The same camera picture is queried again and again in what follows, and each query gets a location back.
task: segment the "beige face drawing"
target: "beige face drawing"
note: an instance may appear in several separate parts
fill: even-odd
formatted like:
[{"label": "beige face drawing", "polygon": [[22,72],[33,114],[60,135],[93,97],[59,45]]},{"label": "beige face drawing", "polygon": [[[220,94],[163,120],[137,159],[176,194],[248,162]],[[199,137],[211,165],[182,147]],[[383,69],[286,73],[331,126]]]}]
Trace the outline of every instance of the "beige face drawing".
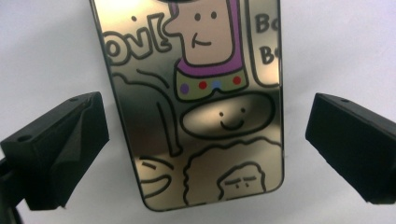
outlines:
[{"label": "beige face drawing", "polygon": [[178,3],[178,14],[165,27],[181,35],[186,61],[193,65],[226,62],[233,55],[233,35],[227,0]]},{"label": "beige face drawing", "polygon": [[260,166],[249,162],[238,166],[219,180],[219,200],[230,200],[246,195],[265,192],[265,173]]}]

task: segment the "cartoon eye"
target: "cartoon eye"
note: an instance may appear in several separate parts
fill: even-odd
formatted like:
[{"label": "cartoon eye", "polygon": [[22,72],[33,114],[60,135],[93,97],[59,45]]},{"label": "cartoon eye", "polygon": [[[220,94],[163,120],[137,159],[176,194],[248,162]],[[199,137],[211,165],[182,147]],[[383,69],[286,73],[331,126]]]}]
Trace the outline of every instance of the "cartoon eye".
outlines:
[{"label": "cartoon eye", "polygon": [[213,20],[214,20],[217,16],[218,16],[218,13],[216,13],[215,11],[213,11],[212,14],[210,14],[210,17],[212,17]]},{"label": "cartoon eye", "polygon": [[196,21],[200,21],[201,20],[201,14],[199,14],[199,13],[195,14],[194,18],[195,18]]}]

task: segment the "red dot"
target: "red dot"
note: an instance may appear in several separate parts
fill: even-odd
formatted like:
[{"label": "red dot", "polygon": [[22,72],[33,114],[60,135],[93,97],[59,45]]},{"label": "red dot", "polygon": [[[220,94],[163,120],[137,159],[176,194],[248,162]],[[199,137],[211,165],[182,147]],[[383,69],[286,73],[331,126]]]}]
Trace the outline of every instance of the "red dot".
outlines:
[{"label": "red dot", "polygon": [[233,84],[239,85],[239,84],[241,84],[241,82],[242,82],[241,77],[234,77],[233,78]]},{"label": "red dot", "polygon": [[202,81],[199,83],[199,89],[204,90],[207,87],[207,83],[205,81]]}]

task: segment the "black clamp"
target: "black clamp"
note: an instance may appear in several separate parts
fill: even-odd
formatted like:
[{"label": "black clamp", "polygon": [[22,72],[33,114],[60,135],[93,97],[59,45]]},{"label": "black clamp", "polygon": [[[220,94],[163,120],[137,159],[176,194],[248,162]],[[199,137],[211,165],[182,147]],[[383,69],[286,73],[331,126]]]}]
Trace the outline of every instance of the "black clamp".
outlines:
[{"label": "black clamp", "polygon": [[108,141],[99,92],[73,97],[1,142],[0,223],[20,223],[16,205],[65,206]]}]

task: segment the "black outline drawing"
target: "black outline drawing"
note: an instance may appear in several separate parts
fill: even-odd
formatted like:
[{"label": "black outline drawing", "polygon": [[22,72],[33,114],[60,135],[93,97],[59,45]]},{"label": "black outline drawing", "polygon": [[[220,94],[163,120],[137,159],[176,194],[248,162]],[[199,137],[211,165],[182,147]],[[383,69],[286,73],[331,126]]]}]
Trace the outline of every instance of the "black outline drawing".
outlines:
[{"label": "black outline drawing", "polygon": [[265,137],[265,136],[259,136],[259,137],[252,138],[252,139],[250,139],[250,140],[248,140],[248,141],[236,140],[236,141],[231,142],[231,143],[228,144],[228,145],[213,144],[213,145],[210,145],[210,146],[205,147],[203,150],[201,150],[201,151],[199,151],[199,152],[197,152],[197,153],[192,154],[192,155],[189,157],[189,160],[188,160],[187,165],[183,168],[183,175],[184,175],[184,181],[183,181],[183,185],[184,185],[183,200],[184,200],[184,203],[185,203],[186,205],[190,205],[190,202],[189,202],[188,199],[187,199],[187,194],[188,194],[189,191],[190,191],[190,187],[189,187],[190,176],[189,176],[189,174],[188,174],[188,171],[189,171],[189,169],[191,168],[192,161],[193,161],[194,159],[203,156],[207,151],[212,150],[213,148],[215,148],[215,149],[221,149],[221,150],[227,150],[227,149],[232,148],[232,147],[234,147],[234,146],[236,146],[236,145],[239,145],[239,144],[244,145],[244,146],[247,146],[247,145],[253,144],[253,143],[257,142],[257,141],[261,141],[261,140],[266,141],[267,143],[269,143],[269,144],[271,144],[271,145],[275,145],[275,146],[282,147],[282,145],[281,145],[279,142],[272,141],[272,140],[268,139],[268,138]]},{"label": "black outline drawing", "polygon": [[[247,34],[250,35],[250,34],[252,34],[252,31],[251,31],[251,27],[250,27],[250,11],[249,11],[250,7],[249,7],[249,2],[248,2],[248,0],[245,0],[245,9],[246,9],[246,10],[245,10],[245,13],[246,13],[246,22],[247,22]],[[255,57],[254,57],[254,49],[253,49],[253,40],[252,40],[252,38],[248,38],[248,39],[247,39],[247,44],[248,44],[248,49],[249,49],[248,52],[249,52],[249,55],[250,55],[251,72],[253,73],[253,77],[254,77],[254,80],[256,81],[256,83],[257,83],[258,85],[264,87],[264,88],[278,87],[279,84],[270,84],[270,85],[267,85],[267,84],[263,84],[263,83],[259,80],[259,77],[258,77],[258,75],[257,75],[257,70],[256,70],[256,64],[255,64],[256,59],[255,59]]]},{"label": "black outline drawing", "polygon": [[[150,168],[152,170],[156,170],[157,166],[154,165],[154,164],[151,164],[149,162],[146,162],[146,161],[156,161],[158,163],[161,163],[161,164],[165,165],[166,167],[169,167],[171,170],[174,170],[174,166],[171,163],[169,163],[168,161],[164,161],[164,160],[158,159],[158,158],[154,158],[154,157],[150,157],[150,156],[141,156],[139,158],[139,160],[142,161],[142,166],[146,166],[146,167],[148,167],[148,168]],[[160,176],[152,178],[152,179],[140,179],[139,182],[140,182],[141,185],[153,184],[153,183],[162,181],[164,179],[166,179],[165,185],[163,185],[160,189],[158,189],[158,190],[156,190],[154,192],[151,192],[149,194],[144,195],[143,197],[145,199],[148,199],[148,198],[154,197],[154,196],[159,195],[162,192],[166,191],[169,188],[169,186],[171,185],[172,176],[170,176],[170,175],[160,175]]]},{"label": "black outline drawing", "polygon": [[137,72],[138,74],[141,74],[141,75],[146,75],[146,76],[158,78],[158,79],[163,83],[163,85],[165,86],[165,88],[166,88],[166,89],[169,89],[169,84],[168,84],[168,82],[167,82],[167,81],[165,80],[165,78],[163,78],[162,76],[157,75],[157,74],[152,73],[152,72],[143,71],[143,70],[141,70],[141,69],[139,69],[139,68],[136,69],[136,72]]},{"label": "black outline drawing", "polygon": [[[175,131],[172,133],[173,136],[170,136],[171,134],[168,131],[166,131],[166,142],[168,143],[168,146],[169,146],[169,148],[168,148],[169,155],[171,157],[175,157],[175,156],[180,155],[183,152],[183,146],[180,144],[180,141],[178,139],[177,116],[176,116],[176,112],[175,112],[174,106],[173,106],[172,101],[169,98],[169,96],[165,92],[163,92],[163,90],[161,90],[159,87],[157,87],[155,85],[152,85],[150,83],[142,82],[142,81],[130,81],[130,80],[128,80],[128,78],[125,75],[123,75],[121,73],[113,73],[112,76],[113,77],[120,77],[126,85],[139,85],[139,86],[146,86],[148,88],[154,89],[155,91],[157,91],[158,93],[160,93],[164,97],[164,99],[168,103],[169,108],[171,110],[171,117],[172,117],[172,121],[173,121],[172,126],[175,127]],[[153,103],[155,103],[157,105],[157,108],[158,108],[158,111],[160,113],[164,128],[169,127],[170,125],[168,125],[166,123],[166,119],[165,119],[165,116],[163,114],[162,108],[160,106],[158,106],[158,104],[160,102],[158,102],[157,99],[153,99],[153,101],[155,101]],[[171,144],[172,142],[174,142],[176,144],[177,148],[173,147],[173,144]]]},{"label": "black outline drawing", "polygon": [[[250,83],[249,83],[249,79],[248,79],[248,73],[247,73],[246,67],[245,67],[245,60],[244,60],[245,59],[245,57],[244,57],[244,53],[245,52],[243,51],[243,38],[242,38],[242,25],[241,25],[241,22],[243,22],[244,18],[242,18],[242,16],[241,16],[241,11],[240,11],[241,10],[241,8],[240,8],[240,4],[241,3],[239,2],[239,0],[236,1],[236,4],[237,4],[237,22],[238,22],[237,26],[239,27],[238,35],[239,35],[239,40],[240,40],[240,46],[236,46],[236,47],[240,48],[240,56],[241,56],[241,59],[242,59],[242,62],[241,62],[242,66],[240,68],[238,68],[237,70],[234,70],[233,72],[239,71],[239,70],[243,70],[244,71],[244,73],[245,73],[244,76],[246,78],[246,86],[244,88],[237,89],[237,90],[232,90],[232,91],[222,91],[221,89],[214,89],[206,97],[199,98],[199,99],[196,99],[196,100],[182,100],[182,99],[178,98],[178,96],[177,96],[177,85],[176,85],[176,75],[174,75],[174,83],[175,83],[175,85],[174,85],[174,88],[173,88],[174,91],[175,91],[176,100],[173,100],[172,92],[164,90],[164,87],[161,86],[161,85],[157,86],[157,82],[152,83],[152,82],[145,82],[145,81],[128,80],[128,78],[124,74],[121,74],[121,73],[113,73],[113,74],[111,74],[111,70],[112,70],[112,68],[114,68],[114,66],[127,64],[131,60],[131,57],[134,57],[137,60],[144,60],[147,57],[149,57],[151,54],[154,53],[154,49],[158,50],[158,52],[160,52],[160,53],[164,53],[164,52],[170,51],[172,49],[172,45],[168,42],[167,37],[165,35],[163,35],[163,34],[169,35],[168,33],[165,32],[164,27],[166,26],[167,23],[169,23],[171,21],[171,20],[167,20],[162,25],[163,18],[164,18],[164,13],[156,13],[156,14],[148,15],[147,16],[148,27],[141,27],[141,28],[137,29],[136,30],[136,34],[133,34],[133,35],[132,34],[122,35],[122,34],[120,34],[118,32],[114,32],[114,31],[107,31],[107,32],[104,32],[104,33],[100,32],[101,33],[100,35],[103,36],[103,40],[101,40],[101,44],[102,44],[102,47],[103,47],[103,49],[105,51],[105,57],[107,59],[107,66],[108,66],[107,69],[110,72],[110,78],[120,77],[122,79],[122,81],[126,85],[145,86],[147,88],[155,90],[156,92],[158,92],[160,95],[162,95],[164,97],[164,100],[163,100],[159,95],[156,95],[157,97],[155,97],[155,99],[153,99],[153,102],[151,102],[151,103],[155,104],[156,107],[157,107],[159,116],[161,118],[163,131],[165,132],[166,143],[167,143],[167,146],[168,146],[168,149],[169,149],[169,155],[171,157],[176,157],[176,156],[179,156],[179,155],[181,155],[183,153],[183,147],[179,143],[179,137],[180,136],[179,136],[178,130],[177,130],[179,128],[178,125],[180,125],[181,128],[183,129],[182,118],[188,112],[192,111],[193,109],[197,108],[198,106],[210,104],[210,103],[213,103],[213,102],[216,102],[216,101],[220,101],[220,100],[229,100],[229,99],[232,99],[234,97],[238,97],[238,96],[241,96],[241,95],[244,95],[244,94],[250,94],[250,93],[254,93],[254,92],[257,92],[260,95],[266,95],[268,97],[269,101],[271,102],[271,106],[272,106],[272,110],[271,110],[272,112],[271,112],[271,115],[270,115],[271,118],[269,118],[269,120],[267,122],[265,122],[265,125],[263,125],[259,129],[257,129],[257,130],[255,129],[255,130],[248,131],[248,132],[243,132],[243,133],[240,133],[240,134],[239,133],[231,134],[231,135],[227,135],[225,137],[212,137],[212,138],[210,136],[209,137],[204,137],[204,139],[210,139],[210,140],[223,140],[223,139],[227,138],[229,140],[228,141],[229,143],[228,144],[218,145],[218,144],[213,144],[213,143],[210,143],[210,142],[206,142],[206,144],[209,144],[208,146],[204,147],[202,150],[200,150],[198,152],[195,152],[194,154],[192,154],[191,156],[189,156],[187,158],[188,159],[188,161],[187,161],[188,164],[183,169],[183,174],[185,176],[185,179],[184,179],[184,182],[183,182],[183,186],[185,187],[185,190],[183,192],[183,200],[184,200],[186,205],[189,205],[189,202],[187,201],[187,198],[186,198],[186,195],[189,192],[189,186],[188,186],[189,176],[187,175],[187,171],[188,171],[189,167],[191,166],[191,162],[192,162],[192,160],[194,158],[202,156],[204,153],[206,153],[208,150],[210,150],[210,149],[212,149],[214,147],[226,150],[226,149],[228,149],[230,147],[233,147],[233,146],[235,146],[237,144],[248,145],[248,144],[251,144],[251,143],[253,143],[255,141],[259,141],[259,140],[265,140],[266,142],[268,142],[268,143],[270,143],[272,145],[277,145],[277,146],[282,147],[280,143],[272,141],[272,140],[268,139],[265,136],[256,137],[256,138],[253,138],[253,139],[251,139],[249,141],[244,141],[244,140],[241,140],[241,139],[233,139],[234,137],[246,136],[246,135],[249,135],[249,134],[253,134],[253,133],[255,133],[255,132],[257,132],[257,131],[259,131],[261,129],[264,129],[267,125],[269,125],[273,121],[275,113],[276,113],[276,107],[275,107],[274,99],[271,96],[269,96],[268,94],[263,93],[263,91],[251,91],[251,92],[242,91],[242,90],[245,90],[246,88],[248,88]],[[228,1],[228,0],[227,0],[227,7],[228,7],[228,10],[230,12],[231,11],[230,10],[230,1]],[[248,45],[248,48],[247,48],[248,53],[247,54],[250,55],[250,59],[249,60],[250,60],[250,63],[251,63],[251,69],[252,69],[252,72],[253,72],[254,80],[256,81],[256,83],[258,85],[260,85],[260,86],[262,86],[264,88],[278,87],[279,86],[278,84],[272,84],[272,85],[262,84],[260,82],[260,80],[258,79],[256,66],[255,66],[254,53],[253,53],[253,43],[252,43],[253,40],[252,40],[252,38],[250,36],[252,33],[251,33],[251,30],[250,30],[251,28],[250,28],[250,15],[249,15],[248,0],[245,0],[245,7],[246,7],[246,13],[247,14],[246,14],[246,17],[245,17],[246,23],[244,23],[244,25],[247,26],[247,45]],[[95,15],[95,17],[97,19],[97,23],[99,24],[99,20],[98,20],[99,16]],[[229,17],[230,17],[229,21],[230,21],[230,26],[231,26],[232,43],[233,43],[233,51],[232,51],[232,54],[231,54],[230,58],[227,61],[221,62],[221,63],[213,63],[213,64],[205,64],[205,65],[193,65],[193,64],[190,64],[191,66],[198,66],[199,67],[199,66],[209,66],[209,65],[216,65],[216,64],[224,64],[224,63],[227,63],[229,60],[231,60],[231,58],[233,57],[234,52],[235,52],[235,40],[234,40],[235,37],[234,37],[234,33],[233,33],[233,28],[234,27],[233,27],[233,18],[232,18],[232,14],[231,13],[229,13]],[[136,17],[132,17],[131,19],[133,21],[137,20]],[[273,29],[275,29],[274,28],[275,26],[276,26],[276,24],[273,21],[273,23],[271,24],[271,27]],[[108,41],[106,41],[106,38],[107,37],[111,37],[111,36],[113,36],[115,38],[109,39]],[[181,37],[181,35],[175,34],[175,35],[169,35],[169,36],[179,36],[180,40],[182,42],[182,50],[183,50],[183,52],[185,52],[185,50],[184,50],[184,42],[183,42],[184,40]],[[144,53],[136,53],[133,50],[133,48],[148,48],[148,51],[145,51]],[[122,60],[114,61],[113,59],[115,57],[120,56],[124,52],[123,50],[127,50],[127,53],[126,53],[125,57],[122,58]],[[177,63],[174,65],[175,72],[177,71]],[[158,80],[161,81],[161,83],[165,86],[166,89],[170,88],[170,85],[167,82],[167,80],[165,78],[161,77],[160,75],[157,75],[155,73],[148,72],[148,71],[143,71],[143,70],[141,70],[139,68],[137,68],[135,71],[139,75],[144,75],[144,76],[149,76],[149,77],[156,77]],[[215,76],[210,76],[210,77],[221,77],[221,76],[226,76],[226,75],[228,75],[228,74],[224,73],[224,74],[221,74],[221,75],[215,75]],[[113,91],[115,93],[117,91],[117,87],[114,85],[114,82],[113,82]],[[222,93],[222,94],[226,94],[226,95],[225,96],[220,96],[219,98],[216,98],[216,99],[213,99],[212,97],[214,96],[214,94],[216,92]],[[175,112],[175,106],[179,102],[182,102],[182,103],[201,102],[201,103],[190,104],[190,105],[193,105],[193,107],[190,106],[187,111],[183,111],[183,114],[181,114],[180,117],[177,118],[177,114]],[[170,116],[172,117],[171,118],[172,121],[169,121],[170,119],[166,119],[166,118],[169,118],[169,117],[167,117],[167,115],[163,112],[162,103],[164,103],[164,105],[165,104],[169,105],[169,108],[170,108],[171,112],[170,113],[168,112],[167,114],[170,114]],[[230,132],[234,132],[234,131],[238,131],[244,125],[244,123],[245,123],[245,121],[241,119],[241,120],[239,120],[239,123],[236,122],[235,125],[225,124],[222,121],[220,122],[219,125],[225,130],[228,130]],[[174,171],[174,169],[175,169],[174,165],[171,162],[163,161],[163,160],[155,158],[155,157],[141,156],[140,160],[156,161],[156,162],[162,163],[165,166],[169,167],[172,171]],[[220,181],[221,181],[221,179],[223,177],[226,178],[227,174],[232,173],[233,171],[238,169],[238,167],[242,167],[244,164],[246,165],[246,164],[248,164],[250,162],[251,163],[255,163],[254,161],[247,161],[247,162],[242,163],[241,165],[235,165],[235,167],[230,169],[228,172],[226,172],[224,175],[222,175],[218,179],[218,185],[219,185],[219,183],[220,183]],[[150,169],[153,169],[153,170],[157,169],[157,167],[154,164],[151,164],[151,163],[149,163],[147,161],[143,161],[141,165],[145,166],[145,167],[148,167]],[[171,175],[165,174],[163,172],[158,177],[155,177],[155,178],[152,178],[152,179],[141,179],[141,180],[139,180],[140,181],[139,183],[141,185],[140,186],[141,190],[142,190],[142,185],[144,185],[144,184],[151,184],[151,183],[155,183],[155,182],[166,180],[166,184],[163,187],[161,187],[160,189],[158,189],[158,190],[156,190],[154,192],[151,192],[150,194],[145,195],[144,199],[151,198],[153,196],[159,195],[159,194],[163,193],[166,189],[168,189],[168,187],[171,185],[171,182],[172,182],[172,176]],[[222,194],[220,194],[219,200],[222,200],[223,195],[224,195],[224,192],[222,192]]]},{"label": "black outline drawing", "polygon": [[[223,101],[226,101],[226,100],[232,100],[232,99],[234,99],[236,97],[243,97],[245,95],[254,95],[254,96],[261,95],[261,96],[265,97],[268,100],[268,102],[270,103],[270,105],[271,105],[270,111],[271,112],[268,115],[267,120],[265,122],[263,122],[262,125],[257,126],[254,129],[244,131],[244,132],[227,133],[227,134],[224,134],[224,135],[216,135],[216,136],[213,136],[213,133],[208,133],[208,135],[193,133],[192,131],[187,129],[186,126],[184,125],[183,120],[186,117],[186,115],[188,115],[191,111],[194,111],[198,107],[206,106],[206,105],[209,105],[209,104],[213,104],[215,102],[223,102]],[[259,131],[259,130],[264,129],[265,127],[267,127],[274,120],[275,114],[276,114],[276,105],[275,105],[274,99],[270,95],[268,95],[268,94],[266,94],[266,93],[264,93],[262,91],[243,91],[243,92],[235,94],[233,96],[227,96],[227,97],[218,98],[218,99],[214,99],[214,100],[210,100],[210,101],[204,101],[202,104],[198,104],[198,105],[195,105],[193,107],[190,107],[188,110],[186,110],[184,113],[182,113],[180,115],[179,123],[180,123],[181,129],[185,133],[188,133],[191,136],[194,136],[194,137],[197,137],[197,138],[202,138],[202,139],[226,139],[226,138],[232,138],[232,137],[236,137],[236,136],[245,136],[245,135],[248,135],[248,134],[251,134],[251,133],[255,133],[255,132]],[[241,120],[238,125],[241,125],[241,127],[242,127],[243,124],[244,123],[242,123],[242,120]]]},{"label": "black outline drawing", "polygon": [[[240,165],[235,165],[235,167],[233,167],[232,169],[230,169],[229,171],[227,171],[224,175],[222,175],[222,176],[218,179],[217,185],[218,185],[218,188],[220,189],[219,201],[220,201],[220,200],[223,198],[223,196],[224,196],[224,189],[223,189],[222,186],[220,185],[221,182],[222,182],[224,179],[226,179],[230,174],[232,174],[233,172],[235,172],[236,170],[241,170],[241,169],[243,169],[244,167],[249,166],[249,165],[254,165],[254,166],[256,166],[257,171],[262,175],[262,176],[261,176],[261,180],[260,180],[260,182],[262,183],[262,190],[263,190],[263,192],[267,191],[267,189],[266,189],[266,187],[265,187],[265,172],[262,170],[262,168],[260,167],[260,165],[259,165],[257,162],[254,162],[254,161],[247,161],[247,162],[244,162],[244,163],[242,163],[242,164],[240,164]],[[254,181],[254,180],[256,180],[256,179],[257,179],[257,177],[256,177],[255,175],[253,175],[253,176],[249,176],[249,177],[243,177],[242,179],[241,179],[241,178],[238,178],[238,179],[235,179],[235,180],[232,180],[232,181],[225,181],[224,184],[225,184],[225,185],[234,185],[234,184],[237,184],[237,183],[242,183],[242,182],[247,182],[247,181]],[[246,197],[246,196],[251,195],[251,194],[256,194],[256,193],[249,193],[249,194],[243,195],[243,196],[241,196],[241,197]],[[226,199],[226,200],[231,200],[231,199],[236,199],[236,198],[240,198],[240,197],[229,198],[229,199]]]},{"label": "black outline drawing", "polygon": [[[233,57],[233,55],[235,54],[235,48],[234,48],[234,46],[235,46],[235,40],[234,40],[234,36],[233,36],[233,17],[232,17],[232,13],[231,13],[231,6],[230,6],[230,1],[229,0],[226,0],[226,2],[227,2],[227,9],[228,9],[228,11],[229,11],[229,22],[230,22],[230,31],[231,31],[231,38],[232,38],[232,43],[233,43],[233,50],[232,50],[232,52],[231,52],[231,54],[230,54],[230,57],[227,59],[227,60],[225,60],[225,61],[223,61],[223,62],[220,62],[220,63],[211,63],[211,64],[191,64],[191,63],[189,63],[187,60],[185,61],[186,62],[186,64],[188,64],[189,66],[192,66],[192,67],[207,67],[207,66],[211,66],[211,65],[218,65],[218,64],[224,64],[224,63],[227,63],[228,61],[230,61],[231,60],[231,58]],[[169,9],[170,9],[170,11],[173,11],[173,9],[172,9],[172,5],[169,5]],[[182,55],[186,55],[186,50],[185,50],[185,48],[184,48],[184,46],[186,45],[186,43],[184,42],[184,38],[183,38],[183,36],[182,36],[182,34],[181,33],[176,33],[176,34],[169,34],[168,32],[166,32],[165,31],[165,29],[164,29],[164,27],[166,27],[167,25],[168,25],[168,23],[170,23],[171,21],[173,21],[173,20],[175,20],[177,17],[178,17],[178,14],[179,14],[179,9],[178,9],[178,2],[176,1],[175,3],[175,6],[176,6],[176,12],[175,12],[175,14],[173,14],[172,15],[172,17],[171,17],[171,19],[170,20],[168,20],[168,21],[166,21],[164,24],[163,24],[163,33],[164,34],[166,34],[166,35],[168,35],[168,36],[178,36],[179,38],[180,38],[180,42],[181,42],[181,48],[182,48],[182,51],[183,51],[183,53],[182,53]],[[238,15],[238,19],[239,19],[239,16],[240,16],[240,9],[239,9],[239,2],[237,1],[237,15]]]}]

